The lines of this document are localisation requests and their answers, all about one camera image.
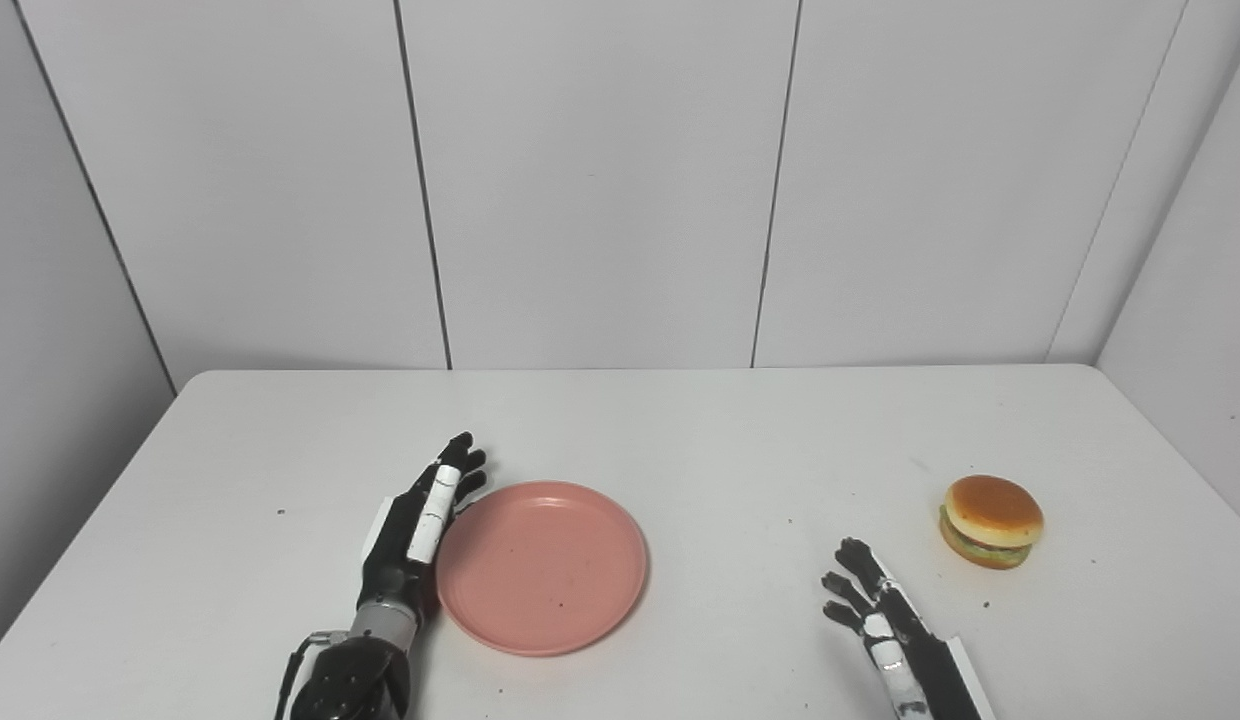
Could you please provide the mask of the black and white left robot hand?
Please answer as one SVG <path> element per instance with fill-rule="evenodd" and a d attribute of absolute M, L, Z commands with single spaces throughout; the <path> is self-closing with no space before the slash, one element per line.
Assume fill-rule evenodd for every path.
<path fill-rule="evenodd" d="M 461 503 L 486 487 L 486 452 L 472 432 L 451 437 L 410 488 L 391 502 L 361 565 L 358 606 L 401 604 L 415 613 L 436 604 L 434 560 Z"/>

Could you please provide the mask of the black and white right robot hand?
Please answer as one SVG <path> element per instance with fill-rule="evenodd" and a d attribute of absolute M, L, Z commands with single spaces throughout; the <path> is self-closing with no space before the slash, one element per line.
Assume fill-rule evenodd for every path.
<path fill-rule="evenodd" d="M 897 719 L 994 719 L 985 684 L 959 634 L 932 633 L 897 577 L 862 539 L 847 537 L 822 587 L 825 616 L 852 630 L 880 675 Z"/>

